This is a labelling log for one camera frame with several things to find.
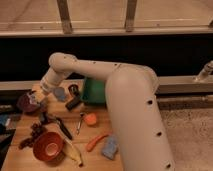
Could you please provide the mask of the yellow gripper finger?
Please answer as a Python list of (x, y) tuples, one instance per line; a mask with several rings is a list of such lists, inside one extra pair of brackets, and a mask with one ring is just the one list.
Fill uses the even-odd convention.
[(45, 102), (47, 100), (47, 95), (44, 94), (43, 92), (37, 92), (36, 99), (38, 102)]

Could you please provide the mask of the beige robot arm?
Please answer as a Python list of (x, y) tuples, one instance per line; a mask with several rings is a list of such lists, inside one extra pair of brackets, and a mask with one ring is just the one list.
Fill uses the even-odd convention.
[(105, 83), (105, 98), (123, 171), (175, 171), (172, 150), (156, 99), (158, 77), (136, 64), (80, 60), (56, 52), (40, 82), (47, 95), (73, 73)]

